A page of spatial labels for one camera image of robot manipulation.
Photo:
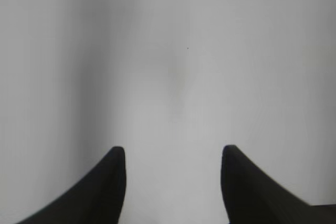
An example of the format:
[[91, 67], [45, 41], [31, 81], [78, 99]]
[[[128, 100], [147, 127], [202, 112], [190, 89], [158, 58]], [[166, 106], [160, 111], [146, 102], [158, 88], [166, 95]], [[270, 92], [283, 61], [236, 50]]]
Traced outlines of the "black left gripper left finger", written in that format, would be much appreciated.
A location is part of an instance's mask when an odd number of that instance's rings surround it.
[[126, 186], [125, 151], [114, 146], [73, 187], [20, 223], [118, 223]]

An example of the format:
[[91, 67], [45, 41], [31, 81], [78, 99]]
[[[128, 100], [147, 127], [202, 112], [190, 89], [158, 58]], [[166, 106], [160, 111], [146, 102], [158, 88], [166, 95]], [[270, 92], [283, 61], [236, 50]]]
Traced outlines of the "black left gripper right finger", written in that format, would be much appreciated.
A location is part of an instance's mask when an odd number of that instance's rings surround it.
[[334, 209], [299, 199], [235, 145], [223, 148], [220, 171], [229, 223], [335, 223]]

